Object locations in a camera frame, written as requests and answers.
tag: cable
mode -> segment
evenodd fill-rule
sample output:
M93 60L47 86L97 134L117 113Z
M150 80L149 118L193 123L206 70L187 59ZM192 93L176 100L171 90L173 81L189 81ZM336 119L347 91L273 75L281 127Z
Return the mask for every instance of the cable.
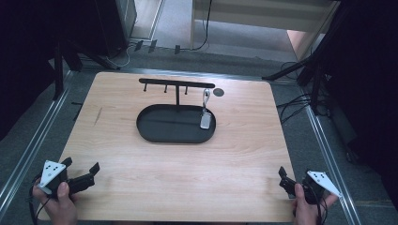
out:
M133 46L129 46L129 47L126 49L126 55L127 55L127 57L128 57L128 61L127 61L127 63L125 63L125 64L123 64L123 65L119 65L119 64L117 64L117 63L112 62L112 61L108 58L108 56L106 57L106 59L107 59L110 63L112 63L113 65L122 68L122 67L126 66L126 65L130 62L129 49L130 49L131 47L133 47Z
M317 217L317 220L316 220L316 224L317 224L317 225L323 225L322 214L321 214L321 203L319 202L319 199L318 199L318 197L316 196L313 187L312 187L310 184L308 184L308 182L306 182L306 180L303 181L303 185L307 186L307 187L310 189L310 191L313 193L314 197L315 197L315 200L316 200L316 208L317 208L317 210L318 210L318 217Z
M322 205L322 206L324 207L324 209L325 209L325 217L324 217L324 219L323 219L323 221L322 221L322 224L325 224L326 218L328 217L328 205L326 204L325 198L322 198L322 200L323 200L324 203L325 203L325 205Z
M38 215L40 214L41 210L44 208L44 206L49 202L51 198L48 198L47 201L39 208L38 213L36 214L36 222L38 222Z
M288 64L288 63L296 64L296 62L285 62L285 63L283 63L283 64L281 65L281 71L283 70L283 66L286 65L286 64ZM289 77L288 74L286 74L285 77L287 77L288 79L291 79L291 80L296 80L296 79L298 78L299 74L298 74L298 71L297 71L297 70L295 70L295 73L296 73L296 78Z
M208 37L208 20L210 19L210 10L211 10L211 3L213 1L210 0L210 4L208 5L208 12L207 12L207 22L206 22L206 38L205 41L203 42L203 44L201 46L199 46L198 48L194 48L194 49L181 49L181 50L189 50L189 51L198 51L200 49L202 49L202 47L206 44L207 42L207 37Z
M283 123L286 122L288 119L290 119L291 117L293 117L294 115L296 115L297 113L299 113L299 112L300 112L302 109L304 109L309 103L306 103L306 104L305 104L305 107L301 107L301 108L299 109L299 112L293 112L292 115L287 116L287 118L283 119L283 113L284 113L284 111L287 109L287 107L290 106L290 105L296 104L295 102L296 102L299 98L302 98L302 97L305 97L305 96L309 96L309 95L310 95L310 94L304 94L304 95L298 96L298 97L294 98L293 100L291 100L291 101L289 101L289 102L283 104L283 109L282 109L281 114L280 114L281 124L283 124ZM304 99L304 100L302 100L302 101L303 101L303 102L308 102L309 99Z
M38 175L35 176L35 178L33 178L32 183L31 183L31 187L29 188L29 196L28 196L28 202L29 202L29 211L30 211L30 217L32 218L32 222L34 225L38 225L38 219L37 216L35 215L35 209L33 207L33 187L35 186L36 180L38 180L41 177L41 173L40 172Z

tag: gray floor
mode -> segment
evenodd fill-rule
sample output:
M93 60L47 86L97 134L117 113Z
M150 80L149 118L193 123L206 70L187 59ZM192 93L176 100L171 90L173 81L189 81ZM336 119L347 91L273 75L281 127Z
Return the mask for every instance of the gray floor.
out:
M164 11L161 17L167 17L165 13L167 12L167 8L175 8L173 7L175 2L165 0ZM159 41L158 46L170 47L176 44L183 46L182 43L184 41L187 43L185 38L173 32L167 34L164 32L162 35L161 31L173 30L170 27L163 27L161 23L164 21L166 20L160 20L155 33L155 38ZM202 30L199 29L200 25L201 22L198 22L196 25L199 33L203 32L203 28L201 28ZM271 75L279 71L284 62L295 60L293 50L287 41L287 34L284 31L278 30L276 33L269 33L269 37L264 38L264 43L262 43L266 47L261 51L255 46L243 47L245 48L243 51L241 47L247 45L248 41L242 34L263 34L262 32L265 31L254 33L256 31L253 27L239 27L235 31L239 31L242 34L235 34L234 38L231 38L232 43L225 44L226 42L222 42L223 38L210 32L211 29L216 30L216 28L211 27L214 26L210 26L209 28L210 47L208 50L218 46L215 52L181 52L180 54L174 54L174 50L163 48L157 48L152 53L148 52L147 47L143 47L138 52L130 49L130 62L125 67L122 67L121 71L162 73L164 70L173 70L176 74L224 77L226 79L255 80L260 82L261 76ZM239 50L231 52L229 46L237 46ZM112 60L118 64L124 64L128 61L128 57L125 54L121 54ZM82 72L75 72L69 75L70 86L62 108L49 127L43 142L38 146L38 152L33 156L32 164L27 167L28 171L26 171L26 174L23 174L23 180L18 185L15 195L10 196L12 201L6 207L7 211L1 212L1 224L31 223L27 203L25 202L31 179L41 169L45 159L59 159L73 128L73 118L79 111L79 106L71 103L84 102L95 75L102 70L101 67L92 61L84 60L84 69ZM277 82L273 82L272 91L277 104L288 102L301 95L300 88L296 86L294 80L289 78L282 78ZM41 120L51 107L53 93L54 86L52 85L42 93L35 104L21 117L13 130L0 142L0 153L2 155L0 157L0 169L2 171L0 174L0 187L2 187L2 190L31 138L35 135ZM285 114L288 115L295 109L295 107L288 108ZM397 211L392 206L388 195L382 187L379 176L366 165L353 165L347 162L344 146L334 129L332 120L327 117L319 117L318 119L328 137L330 148L336 158L344 183L358 210L361 224L398 224ZM284 123L283 134L295 171L295 175L291 174L292 178L301 180L305 170L308 168L329 173L318 139L314 134L314 129L306 111L297 114ZM85 221L80 224L109 224L109 222ZM327 224L349 224L341 203L336 203L329 210Z

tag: black stand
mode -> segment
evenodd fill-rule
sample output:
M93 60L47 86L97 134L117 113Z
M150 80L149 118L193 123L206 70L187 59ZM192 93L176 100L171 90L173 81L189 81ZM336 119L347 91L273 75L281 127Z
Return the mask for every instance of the black stand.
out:
M346 5L347 4L345 4L345 2L341 2L335 13L335 17L333 18L333 22L330 25L329 31L325 34L317 49L310 56L280 72L267 77L262 77L262 79L266 81L275 81L293 71L296 71L299 68L303 68L298 75L297 82L298 85L304 86L307 85L312 78L314 78L310 106L315 114L319 114L316 108L318 103L317 99L319 95L320 83L322 81L323 75L325 75L324 65L332 56L330 53L330 44L332 41L335 41L339 27L343 24L353 6L355 6L355 4L350 4L349 6Z
M64 91L64 70L62 66L62 57L64 56L70 70L81 71L83 64L77 53L83 53L99 65L107 69L117 69L102 58L86 50L82 46L71 40L63 38L58 39L54 48L54 70L55 70L55 94L53 100L57 100Z
M176 88L176 104L154 104L144 108L137 116L136 126L145 140L153 143L204 143L214 134L216 129L216 117L209 109L210 114L208 128L202 128L202 116L205 106L180 105L179 87L185 86L185 95L188 95L188 87L214 88L214 83L207 82L182 82L158 79L139 80L144 83L144 91L148 84L165 85Z

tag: human hand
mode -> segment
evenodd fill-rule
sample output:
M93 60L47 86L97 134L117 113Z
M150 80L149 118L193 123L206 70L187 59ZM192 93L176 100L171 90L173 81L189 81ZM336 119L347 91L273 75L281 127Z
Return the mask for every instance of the human hand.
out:
M77 224L77 210L73 201L69 198L69 186L62 182L58 186L58 200L50 199L41 189L38 188L39 179L33 187L33 196L38 199L53 225L75 225Z
M296 211L294 223L296 225L316 225L318 221L318 209L316 204L308 204L305 201L304 189L301 184L295 184L296 199L293 201L293 210ZM321 215L325 208L330 208L339 198L330 194L324 202L321 202Z

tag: wooden table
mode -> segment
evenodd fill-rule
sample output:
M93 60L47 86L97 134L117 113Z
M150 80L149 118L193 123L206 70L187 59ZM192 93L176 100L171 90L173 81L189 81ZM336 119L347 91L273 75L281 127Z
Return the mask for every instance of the wooden table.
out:
M174 88L139 78L215 83L207 107L214 136L200 144L144 140L136 118L146 106L175 104ZM202 88L181 91L180 103L202 105ZM60 160L69 177L96 162L96 185L79 193L79 219L141 221L291 221L278 170L293 176L267 82L101 72L97 75Z

